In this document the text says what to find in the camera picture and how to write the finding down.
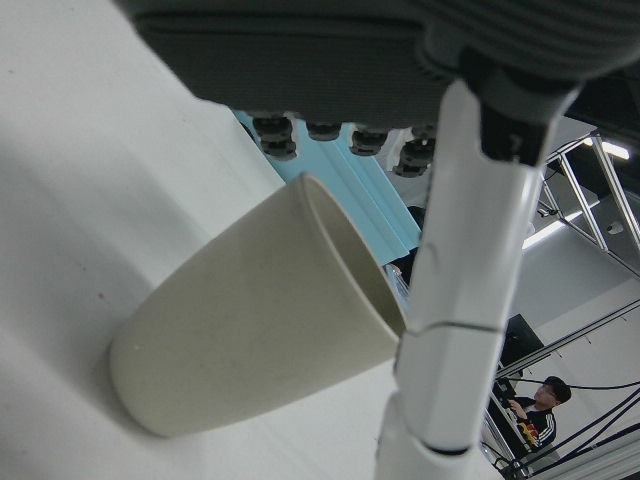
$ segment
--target person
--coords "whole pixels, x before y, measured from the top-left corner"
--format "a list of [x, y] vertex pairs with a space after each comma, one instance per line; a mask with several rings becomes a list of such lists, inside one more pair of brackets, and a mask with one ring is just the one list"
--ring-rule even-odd
[[523, 437], [535, 452], [556, 438], [556, 419], [553, 409], [571, 398], [571, 389], [558, 377], [547, 377], [533, 398], [515, 397], [508, 401], [509, 408], [518, 417], [525, 432]]

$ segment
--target aluminum rail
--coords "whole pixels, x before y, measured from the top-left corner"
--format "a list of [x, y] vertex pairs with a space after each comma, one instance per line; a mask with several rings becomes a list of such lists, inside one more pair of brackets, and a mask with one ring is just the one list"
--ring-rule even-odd
[[600, 231], [600, 227], [596, 222], [595, 217], [593, 216], [593, 212], [591, 211], [591, 207], [589, 207], [589, 202], [587, 202], [587, 198], [584, 195], [584, 192], [580, 188], [580, 184], [578, 183], [578, 179], [576, 178], [571, 165], [569, 164], [569, 160], [567, 159], [566, 154], [562, 153], [559, 156], [560, 167], [562, 167], [562, 171], [564, 172], [571, 188], [573, 189], [573, 193], [578, 199], [578, 203], [580, 204], [580, 208], [582, 209], [582, 213], [584, 215], [584, 219], [586, 220], [589, 228], [593, 232], [593, 236], [596, 244], [603, 251], [608, 251], [609, 247], [607, 247], [607, 242], [602, 235], [602, 231]]
[[591, 322], [588, 325], [585, 325], [584, 327], [570, 333], [569, 335], [562, 337], [559, 340], [556, 340], [555, 342], [550, 343], [546, 347], [543, 347], [540, 350], [537, 350], [536, 352], [533, 352], [527, 355], [526, 357], [521, 358], [520, 360], [518, 360], [515, 363], [512, 363], [511, 365], [501, 368], [496, 372], [496, 379], [499, 379], [502, 377], [509, 377], [514, 373], [519, 372], [523, 368], [526, 368], [529, 365], [532, 365], [542, 360], [547, 355], [553, 353], [555, 350], [561, 347], [564, 347], [565, 345], [568, 345], [571, 342], [578, 340], [579, 338], [587, 335], [588, 333], [594, 330], [597, 330], [598, 328], [606, 325], [607, 323], [615, 320], [616, 318], [621, 317], [625, 313], [628, 313], [631, 310], [634, 310], [638, 307], [640, 307], [640, 299], [625, 305], [624, 307], [616, 310], [615, 312], [610, 313], [609, 315], [606, 315], [605, 317], [602, 317], [599, 320], [596, 320], [595, 322]]

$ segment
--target white cup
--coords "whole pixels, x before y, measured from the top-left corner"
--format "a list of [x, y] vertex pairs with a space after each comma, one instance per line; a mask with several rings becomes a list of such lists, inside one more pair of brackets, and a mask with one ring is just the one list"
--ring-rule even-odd
[[345, 213], [302, 175], [174, 272], [111, 346], [129, 413], [175, 436], [238, 422], [391, 358], [404, 318]]

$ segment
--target metal frame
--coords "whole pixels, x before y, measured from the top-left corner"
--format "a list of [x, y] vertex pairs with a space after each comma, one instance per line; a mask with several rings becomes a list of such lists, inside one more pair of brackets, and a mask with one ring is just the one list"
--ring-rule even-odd
[[615, 312], [610, 313], [609, 315], [606, 315], [600, 318], [599, 320], [596, 320], [595, 322], [591, 322], [588, 325], [585, 325], [584, 327], [570, 333], [569, 335], [566, 335], [565, 337], [560, 338], [559, 340], [556, 340], [555, 342], [550, 343], [546, 347], [541, 348], [540, 350], [533, 352], [527, 355], [526, 357], [521, 358], [517, 362], [512, 363], [507, 367], [501, 368], [496, 372], [496, 379], [501, 377], [508, 377], [522, 370], [523, 368], [527, 368], [528, 366], [539, 362], [540, 360], [547, 357], [549, 354], [551, 354], [555, 350], [582, 338], [588, 333], [591, 333], [594, 330], [597, 330], [598, 328], [605, 326], [607, 323], [612, 322], [617, 318], [620, 318], [625, 313], [628, 313], [631, 310], [635, 310], [638, 307], [640, 307], [640, 299], [625, 305], [624, 307], [616, 310]]
[[593, 232], [594, 241], [600, 247], [601, 250], [607, 252], [609, 251], [609, 247], [607, 247], [607, 242], [600, 231], [600, 227], [596, 223], [596, 219], [591, 212], [591, 207], [589, 206], [589, 202], [587, 202], [587, 198], [584, 195], [584, 192], [580, 188], [580, 184], [578, 183], [578, 179], [576, 178], [575, 173], [573, 173], [573, 169], [569, 164], [569, 160], [567, 159], [567, 155], [565, 153], [561, 153], [558, 155], [558, 161], [560, 162], [560, 167], [564, 172], [571, 188], [573, 189], [573, 193], [578, 199], [578, 203], [580, 204], [580, 209], [582, 210], [582, 214], [589, 225], [589, 228]]
[[631, 234], [631, 239], [636, 248], [636, 251], [640, 255], [640, 226], [638, 226], [638, 221], [629, 206], [629, 202], [627, 201], [627, 197], [625, 196], [624, 190], [622, 189], [622, 185], [620, 184], [620, 180], [616, 175], [615, 169], [613, 167], [613, 163], [611, 162], [611, 158], [609, 154], [604, 151], [604, 147], [602, 146], [602, 138], [599, 135], [594, 135], [592, 137], [593, 140], [593, 149], [596, 152], [596, 157], [600, 162], [600, 166], [602, 167], [602, 171], [605, 174], [607, 182], [609, 183], [609, 187], [611, 188], [611, 193], [613, 195], [613, 199], [618, 205], [618, 209], [622, 213], [622, 217], [629, 228], [629, 233]]

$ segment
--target black knob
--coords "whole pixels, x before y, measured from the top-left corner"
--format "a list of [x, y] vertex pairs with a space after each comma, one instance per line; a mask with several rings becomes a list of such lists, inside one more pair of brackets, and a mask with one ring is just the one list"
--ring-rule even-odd
[[351, 136], [351, 153], [367, 157], [380, 152], [382, 145], [387, 141], [388, 131], [380, 130], [354, 130]]
[[340, 123], [307, 122], [309, 137], [319, 142], [335, 140], [340, 135]]

